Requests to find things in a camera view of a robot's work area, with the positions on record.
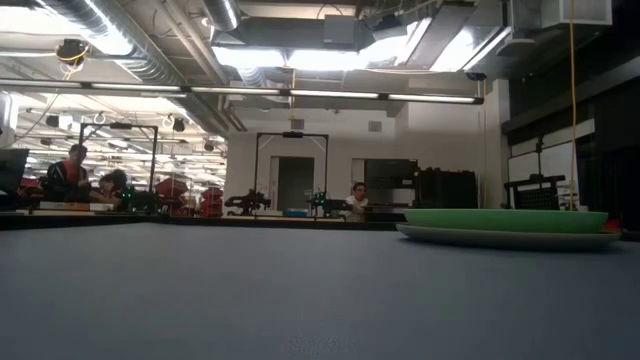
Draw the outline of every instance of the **green plate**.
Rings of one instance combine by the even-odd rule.
[[[596,234],[606,213],[559,210],[408,209],[409,225],[462,230]]]

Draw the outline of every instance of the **person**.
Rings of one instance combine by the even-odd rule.
[[[127,188],[127,174],[116,169],[100,179],[100,191],[91,191],[89,196],[92,200],[111,204],[115,211],[127,210],[129,204],[124,199],[124,191]]]
[[[90,183],[87,170],[81,165],[87,157],[87,148],[73,145],[67,160],[59,161],[47,170],[45,198],[49,201],[88,202]]]
[[[367,185],[363,182],[353,184],[351,196],[346,201],[353,206],[353,209],[346,213],[347,222],[364,222],[364,208],[369,204]]]

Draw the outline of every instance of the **white plate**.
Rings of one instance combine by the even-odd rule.
[[[396,225],[408,237],[436,244],[523,249],[599,250],[620,240],[620,234],[548,234],[507,231],[459,230]]]

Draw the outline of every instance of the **doorway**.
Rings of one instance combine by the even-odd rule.
[[[313,193],[314,166],[314,158],[278,158],[277,210],[309,208],[307,200]]]

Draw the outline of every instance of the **table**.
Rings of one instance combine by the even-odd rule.
[[[0,232],[0,358],[638,359],[640,244],[152,223]]]

